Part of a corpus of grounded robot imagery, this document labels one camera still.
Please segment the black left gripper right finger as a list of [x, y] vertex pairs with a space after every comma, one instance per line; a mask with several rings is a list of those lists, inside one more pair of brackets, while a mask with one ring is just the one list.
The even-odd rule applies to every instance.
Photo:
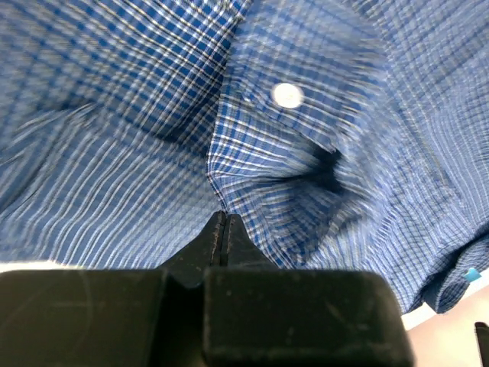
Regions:
[[231, 214], [223, 232], [223, 265], [234, 268], [274, 268], [275, 264], [251, 241], [242, 218]]

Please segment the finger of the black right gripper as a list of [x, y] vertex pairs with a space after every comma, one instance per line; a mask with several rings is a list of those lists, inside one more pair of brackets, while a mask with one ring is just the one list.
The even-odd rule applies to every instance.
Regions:
[[484, 322], [474, 324], [482, 363], [489, 363], [489, 326]]

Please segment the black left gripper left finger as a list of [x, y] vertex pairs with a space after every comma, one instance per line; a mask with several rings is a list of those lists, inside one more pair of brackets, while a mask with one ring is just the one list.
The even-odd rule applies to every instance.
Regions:
[[225, 213], [213, 213], [200, 233], [160, 267], [183, 287], [200, 286], [205, 270], [220, 266], [224, 231]]

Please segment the blue checked long sleeve shirt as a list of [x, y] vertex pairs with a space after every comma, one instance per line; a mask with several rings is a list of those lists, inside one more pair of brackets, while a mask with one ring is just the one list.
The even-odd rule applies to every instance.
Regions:
[[218, 210], [453, 308], [488, 267], [488, 3], [1, 3], [2, 262], [152, 268]]

